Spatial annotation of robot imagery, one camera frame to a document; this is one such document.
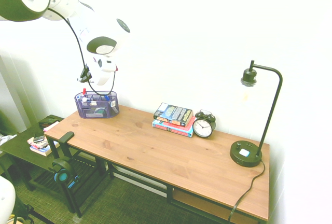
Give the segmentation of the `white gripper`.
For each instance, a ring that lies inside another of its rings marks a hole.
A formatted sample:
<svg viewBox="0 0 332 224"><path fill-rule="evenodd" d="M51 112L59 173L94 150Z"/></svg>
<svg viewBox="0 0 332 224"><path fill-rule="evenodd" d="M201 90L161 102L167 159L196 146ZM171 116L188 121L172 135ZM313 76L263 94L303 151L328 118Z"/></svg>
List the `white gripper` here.
<svg viewBox="0 0 332 224"><path fill-rule="evenodd" d="M104 85L111 76L111 73L118 71L118 67L112 57L95 54L90 63L92 80L98 86Z"/></svg>

